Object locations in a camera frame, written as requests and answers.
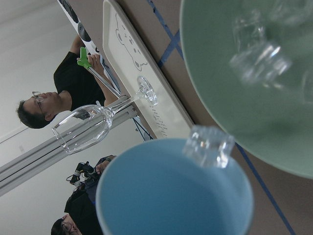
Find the light blue cup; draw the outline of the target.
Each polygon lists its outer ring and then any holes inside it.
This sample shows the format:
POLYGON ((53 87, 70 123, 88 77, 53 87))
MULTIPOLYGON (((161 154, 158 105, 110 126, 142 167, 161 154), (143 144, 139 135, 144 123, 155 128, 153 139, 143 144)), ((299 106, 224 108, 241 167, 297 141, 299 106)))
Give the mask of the light blue cup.
POLYGON ((106 235, 246 235, 254 198, 234 160, 202 168, 182 153, 183 139, 147 141, 117 156, 96 192, 106 235))

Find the green bowl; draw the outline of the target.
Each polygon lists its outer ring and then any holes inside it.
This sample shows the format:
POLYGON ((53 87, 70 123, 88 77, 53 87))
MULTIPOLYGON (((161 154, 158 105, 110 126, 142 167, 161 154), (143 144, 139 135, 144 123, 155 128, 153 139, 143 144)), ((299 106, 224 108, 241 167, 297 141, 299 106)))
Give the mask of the green bowl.
POLYGON ((180 40, 217 124, 260 160, 312 178, 312 1, 184 0, 180 40))

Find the cream bear tray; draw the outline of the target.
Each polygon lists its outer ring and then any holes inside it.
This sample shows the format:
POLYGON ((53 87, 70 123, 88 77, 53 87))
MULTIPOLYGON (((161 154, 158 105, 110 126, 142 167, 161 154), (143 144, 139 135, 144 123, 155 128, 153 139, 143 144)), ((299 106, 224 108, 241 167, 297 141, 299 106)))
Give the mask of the cream bear tray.
POLYGON ((157 105, 135 101, 140 117, 156 138, 185 138, 193 122, 143 44, 126 14, 114 0, 103 2, 103 51, 130 96, 143 76, 156 93, 157 105))

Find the wine glass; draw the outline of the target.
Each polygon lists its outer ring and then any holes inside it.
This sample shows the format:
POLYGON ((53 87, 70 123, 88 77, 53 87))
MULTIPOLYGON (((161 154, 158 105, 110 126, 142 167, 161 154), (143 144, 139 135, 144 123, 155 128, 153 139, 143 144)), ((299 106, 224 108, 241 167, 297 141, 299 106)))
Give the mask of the wine glass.
POLYGON ((110 106, 85 105, 72 111, 58 122, 53 134, 62 149, 69 155, 83 151, 101 142, 109 131, 137 116, 133 102, 146 100, 149 106, 156 106, 157 95, 148 79, 137 77, 138 91, 133 97, 121 96, 110 106))

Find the seated person black shirt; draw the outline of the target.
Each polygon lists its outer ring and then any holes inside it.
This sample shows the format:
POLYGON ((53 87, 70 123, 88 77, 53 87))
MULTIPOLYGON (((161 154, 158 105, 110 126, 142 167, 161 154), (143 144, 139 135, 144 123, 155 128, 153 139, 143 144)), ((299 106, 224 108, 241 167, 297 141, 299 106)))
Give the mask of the seated person black shirt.
POLYGON ((117 101, 117 96, 107 86, 77 64, 84 45, 82 39, 76 36, 53 75, 56 92, 33 92, 29 99, 20 101, 17 115, 21 123, 32 129, 41 129, 61 112, 73 111, 97 101, 103 106, 117 101))

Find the long reacher grabber stick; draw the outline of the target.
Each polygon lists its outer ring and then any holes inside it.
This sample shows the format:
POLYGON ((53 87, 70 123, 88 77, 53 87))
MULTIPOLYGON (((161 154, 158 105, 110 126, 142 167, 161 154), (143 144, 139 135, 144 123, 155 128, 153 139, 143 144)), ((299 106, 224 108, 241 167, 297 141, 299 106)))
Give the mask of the long reacher grabber stick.
POLYGON ((87 51, 85 47, 80 48, 80 58, 77 60, 77 64, 84 67, 88 70, 92 75, 96 76, 96 78, 107 87, 117 98, 120 98, 120 94, 99 74, 88 62, 87 51))

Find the standing person blue shirt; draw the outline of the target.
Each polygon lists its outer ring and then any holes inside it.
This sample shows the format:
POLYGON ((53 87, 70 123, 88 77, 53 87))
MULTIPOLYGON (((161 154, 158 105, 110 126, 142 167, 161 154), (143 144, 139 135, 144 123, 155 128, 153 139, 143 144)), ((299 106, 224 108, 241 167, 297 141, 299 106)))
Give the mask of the standing person blue shirt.
POLYGON ((115 155, 103 157, 95 167, 89 162, 78 164, 75 173, 67 178, 75 190, 66 202, 66 214, 52 225, 52 235, 103 234, 95 208, 96 189, 101 174, 114 158, 115 155))

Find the aluminium frame post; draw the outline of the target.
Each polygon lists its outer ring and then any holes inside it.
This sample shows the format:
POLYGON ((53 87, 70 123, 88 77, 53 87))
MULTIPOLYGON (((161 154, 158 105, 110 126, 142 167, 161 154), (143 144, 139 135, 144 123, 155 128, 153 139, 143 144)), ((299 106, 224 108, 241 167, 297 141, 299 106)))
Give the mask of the aluminium frame post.
POLYGON ((54 137, 0 168, 0 193, 4 195, 67 155, 102 141, 109 131, 137 115, 134 99, 125 95, 108 107, 85 105, 59 121, 54 137))

